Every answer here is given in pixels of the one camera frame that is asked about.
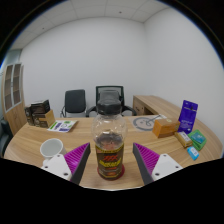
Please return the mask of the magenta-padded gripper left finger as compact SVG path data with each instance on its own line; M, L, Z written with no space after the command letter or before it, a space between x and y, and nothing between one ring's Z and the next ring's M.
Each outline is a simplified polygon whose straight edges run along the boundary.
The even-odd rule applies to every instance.
M42 169L78 185L90 152L90 144L83 144L65 155L55 155L43 163Z

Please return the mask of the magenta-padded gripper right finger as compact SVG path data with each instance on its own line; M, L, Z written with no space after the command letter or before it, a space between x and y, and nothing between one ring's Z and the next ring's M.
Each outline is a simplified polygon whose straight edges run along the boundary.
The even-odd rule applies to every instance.
M133 154L145 185L182 169L168 154L159 155L138 143L133 144Z

